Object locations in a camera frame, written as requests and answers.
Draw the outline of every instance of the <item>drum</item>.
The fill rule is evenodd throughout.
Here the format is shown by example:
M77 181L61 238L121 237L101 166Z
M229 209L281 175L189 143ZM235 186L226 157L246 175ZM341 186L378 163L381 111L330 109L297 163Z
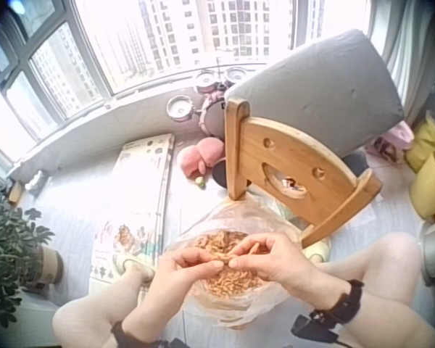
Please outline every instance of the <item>drum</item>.
M225 88L220 88L207 96L203 102L199 126L207 136L224 139Z
M195 112L194 103L187 96L175 96L167 102L166 112L175 122L186 122Z
M195 76L195 91L200 94L209 94L219 85L218 74L212 70L202 70Z
M247 76L247 71L241 67L231 67L224 72L224 84L231 87L242 81Z

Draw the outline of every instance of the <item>yellow bag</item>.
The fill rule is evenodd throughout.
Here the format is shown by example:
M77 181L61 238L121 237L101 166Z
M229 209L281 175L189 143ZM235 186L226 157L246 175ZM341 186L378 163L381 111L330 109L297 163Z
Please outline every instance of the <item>yellow bag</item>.
M406 152L406 162L418 172L432 152L435 152L435 119L427 110L425 122L415 131L413 147Z
M414 177L409 195L421 218L426 219L435 214L435 152L431 153Z

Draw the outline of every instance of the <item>finger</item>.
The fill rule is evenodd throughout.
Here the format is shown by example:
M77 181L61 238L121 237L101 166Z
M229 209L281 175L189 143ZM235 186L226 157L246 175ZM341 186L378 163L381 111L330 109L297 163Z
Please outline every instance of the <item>finger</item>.
M182 268L209 262L214 259L209 252L200 248L177 250L171 254L171 257Z
M273 245L276 243L277 238L280 234L277 233L257 233L245 237L243 241L238 243L228 254L229 255L245 255L248 254L249 250L256 244L259 243L263 247L267 247L269 250L272 249Z
M272 262L270 255L243 255L229 261L229 267L234 270L253 270L255 272L268 272Z
M216 276L223 268L224 262L215 260L184 268L181 272L185 273L190 281L194 283L200 279L209 279Z

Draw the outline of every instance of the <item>wooden chair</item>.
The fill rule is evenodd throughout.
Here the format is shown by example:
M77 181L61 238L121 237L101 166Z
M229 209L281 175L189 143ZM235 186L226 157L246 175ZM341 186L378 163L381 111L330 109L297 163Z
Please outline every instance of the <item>wooden chair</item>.
M243 99L227 103L225 153L229 197L243 199L247 180L258 185L310 224L302 232L303 247L335 232L369 204L382 186L371 169L357 178L333 152L307 134L250 117L249 104ZM286 188L273 168L302 188Z

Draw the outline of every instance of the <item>plastic bag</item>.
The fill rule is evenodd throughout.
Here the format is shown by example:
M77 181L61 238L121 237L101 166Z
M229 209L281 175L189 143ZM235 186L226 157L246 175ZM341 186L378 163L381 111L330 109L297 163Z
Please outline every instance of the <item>plastic bag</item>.
M247 234L285 233L301 248L299 230L247 193L244 201L224 199L167 249L190 247L197 237L218 233L223 229ZM263 282L260 287L225 299L206 291L203 283L199 281L192 287L184 310L192 315L210 318L216 326L235 328L250 323L288 297L289 294L280 284Z

